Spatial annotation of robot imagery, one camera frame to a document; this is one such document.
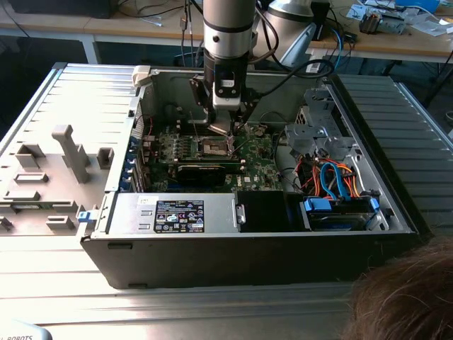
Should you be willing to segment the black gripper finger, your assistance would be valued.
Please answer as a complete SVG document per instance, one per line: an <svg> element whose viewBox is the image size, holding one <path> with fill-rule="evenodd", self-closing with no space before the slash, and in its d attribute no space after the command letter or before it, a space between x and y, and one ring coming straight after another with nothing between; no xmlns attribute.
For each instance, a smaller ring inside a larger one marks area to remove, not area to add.
<svg viewBox="0 0 453 340"><path fill-rule="evenodd" d="M229 111L231 118L229 135L236 135L239 129L248 122L260 99L261 94L256 90L244 90L241 93L239 107Z"/></svg>
<svg viewBox="0 0 453 340"><path fill-rule="evenodd" d="M216 119L213 107L214 82L204 76L194 76L189 80L195 103L205 113L205 125L211 125Z"/></svg>

